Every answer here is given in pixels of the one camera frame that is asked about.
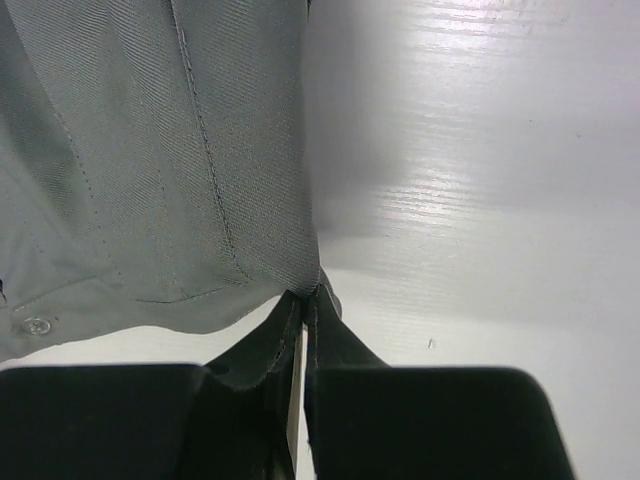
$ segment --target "black object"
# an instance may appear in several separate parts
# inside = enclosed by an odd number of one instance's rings
[[[511,369],[397,369],[321,286],[206,366],[0,373],[7,479],[294,478],[300,331],[320,480],[573,479],[546,397]]]

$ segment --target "clear button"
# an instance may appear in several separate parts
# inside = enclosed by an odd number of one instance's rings
[[[22,322],[22,330],[30,335],[46,335],[51,331],[51,322],[38,317],[27,318]]]

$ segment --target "white surface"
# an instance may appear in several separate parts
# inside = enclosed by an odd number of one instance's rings
[[[533,373],[583,480],[640,478],[638,18],[636,0],[315,0],[308,37],[345,321],[394,364]],[[27,361],[206,361],[268,310]]]

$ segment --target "button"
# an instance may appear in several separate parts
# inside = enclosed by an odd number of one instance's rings
[[[30,335],[46,335],[51,331],[51,322],[38,317],[27,318],[22,322],[22,330]]]

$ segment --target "gray fabric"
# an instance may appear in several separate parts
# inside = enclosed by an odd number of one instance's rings
[[[306,2],[5,3],[0,361],[141,324],[214,331],[311,292]]]

